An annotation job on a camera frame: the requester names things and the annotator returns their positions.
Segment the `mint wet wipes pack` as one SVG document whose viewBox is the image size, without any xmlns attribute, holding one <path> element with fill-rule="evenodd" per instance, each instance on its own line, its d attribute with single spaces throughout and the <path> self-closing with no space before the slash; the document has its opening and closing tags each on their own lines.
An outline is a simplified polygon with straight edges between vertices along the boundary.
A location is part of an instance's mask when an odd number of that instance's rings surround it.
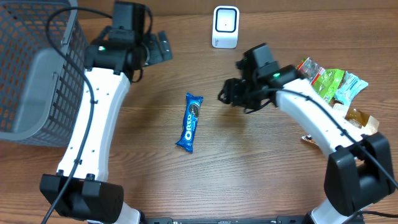
<svg viewBox="0 0 398 224">
<path fill-rule="evenodd" d="M 343 83 L 336 90 L 334 98 L 343 105 L 350 106 L 353 99 L 367 86 L 368 82 L 360 79 L 353 73 L 345 71 Z"/>
</svg>

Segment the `dark grey plastic basket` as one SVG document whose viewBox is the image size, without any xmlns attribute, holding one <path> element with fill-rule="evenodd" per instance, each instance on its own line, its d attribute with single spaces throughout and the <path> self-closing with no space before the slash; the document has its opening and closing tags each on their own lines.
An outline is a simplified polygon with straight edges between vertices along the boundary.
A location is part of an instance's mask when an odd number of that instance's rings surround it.
<svg viewBox="0 0 398 224">
<path fill-rule="evenodd" d="M 71 138 L 83 94 L 78 72 L 87 46 L 76 11 L 49 16 L 74 0 L 1 1 L 1 139 L 63 147 Z"/>
</svg>

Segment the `blue Oreo cookie pack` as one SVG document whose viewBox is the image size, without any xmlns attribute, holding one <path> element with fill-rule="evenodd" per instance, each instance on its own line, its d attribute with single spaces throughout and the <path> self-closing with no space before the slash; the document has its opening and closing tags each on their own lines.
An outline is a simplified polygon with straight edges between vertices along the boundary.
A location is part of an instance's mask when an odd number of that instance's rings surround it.
<svg viewBox="0 0 398 224">
<path fill-rule="evenodd" d="M 184 148 L 187 152 L 192 153 L 203 97 L 187 93 L 186 102 L 187 104 L 183 117 L 181 137 L 175 144 Z"/>
</svg>

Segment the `white barcode scanner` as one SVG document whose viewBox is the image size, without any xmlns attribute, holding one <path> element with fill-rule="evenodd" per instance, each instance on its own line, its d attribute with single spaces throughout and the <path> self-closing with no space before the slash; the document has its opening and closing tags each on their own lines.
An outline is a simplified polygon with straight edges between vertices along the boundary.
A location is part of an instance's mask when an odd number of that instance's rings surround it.
<svg viewBox="0 0 398 224">
<path fill-rule="evenodd" d="M 235 49 L 238 44 L 240 11 L 235 6 L 217 6 L 213 12 L 211 44 L 217 49 Z"/>
</svg>

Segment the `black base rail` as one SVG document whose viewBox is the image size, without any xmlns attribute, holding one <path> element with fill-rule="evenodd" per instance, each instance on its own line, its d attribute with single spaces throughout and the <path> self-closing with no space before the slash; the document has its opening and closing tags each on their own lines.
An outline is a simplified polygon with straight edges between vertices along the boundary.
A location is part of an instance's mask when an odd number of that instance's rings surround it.
<svg viewBox="0 0 398 224">
<path fill-rule="evenodd" d="M 139 224 L 305 224 L 313 223 L 308 215 L 278 216 L 276 218 L 218 218 L 218 219 L 173 219 L 141 218 Z"/>
</svg>

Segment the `beige tissue pack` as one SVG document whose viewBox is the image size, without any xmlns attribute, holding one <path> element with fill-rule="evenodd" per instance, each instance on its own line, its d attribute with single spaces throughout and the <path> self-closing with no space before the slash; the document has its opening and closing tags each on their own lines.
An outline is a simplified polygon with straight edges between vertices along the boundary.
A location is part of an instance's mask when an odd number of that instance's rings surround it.
<svg viewBox="0 0 398 224">
<path fill-rule="evenodd" d="M 341 103 L 334 103 L 331 107 L 361 134 L 372 135 L 378 132 L 379 121 L 375 117 Z"/>
</svg>

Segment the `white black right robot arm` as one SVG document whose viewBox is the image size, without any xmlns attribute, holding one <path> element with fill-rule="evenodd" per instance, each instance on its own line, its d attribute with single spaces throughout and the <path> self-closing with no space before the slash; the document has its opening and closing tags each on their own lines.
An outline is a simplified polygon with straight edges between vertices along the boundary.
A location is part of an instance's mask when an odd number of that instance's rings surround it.
<svg viewBox="0 0 398 224">
<path fill-rule="evenodd" d="M 280 67 L 267 44 L 236 62 L 241 78 L 225 81 L 218 99 L 253 113 L 272 103 L 296 120 L 328 159 L 326 199 L 302 223 L 349 223 L 397 190 L 391 150 L 381 134 L 361 134 L 315 92 L 294 65 Z"/>
</svg>

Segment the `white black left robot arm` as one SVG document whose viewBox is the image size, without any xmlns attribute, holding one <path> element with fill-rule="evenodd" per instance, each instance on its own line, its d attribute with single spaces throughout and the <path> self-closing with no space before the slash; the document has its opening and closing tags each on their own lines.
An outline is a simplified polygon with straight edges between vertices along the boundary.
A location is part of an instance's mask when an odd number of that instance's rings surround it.
<svg viewBox="0 0 398 224">
<path fill-rule="evenodd" d="M 40 191 L 49 212 L 88 223 L 144 223 L 140 210 L 124 201 L 122 186 L 108 182 L 109 151 L 119 110 L 143 69 L 172 58 L 165 32 L 152 33 L 153 15 L 144 4 L 117 1 L 112 24 L 85 49 L 84 92 L 68 148 Z"/>
</svg>

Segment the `green red snack bag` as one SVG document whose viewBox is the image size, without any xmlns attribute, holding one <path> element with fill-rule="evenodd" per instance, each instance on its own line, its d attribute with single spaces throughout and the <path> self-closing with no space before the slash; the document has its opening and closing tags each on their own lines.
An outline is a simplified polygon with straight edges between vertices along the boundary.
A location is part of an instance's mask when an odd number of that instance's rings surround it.
<svg viewBox="0 0 398 224">
<path fill-rule="evenodd" d="M 313 89 L 327 103 L 334 97 L 345 74 L 340 69 L 325 69 L 310 57 L 303 59 L 297 70 L 308 78 Z"/>
</svg>

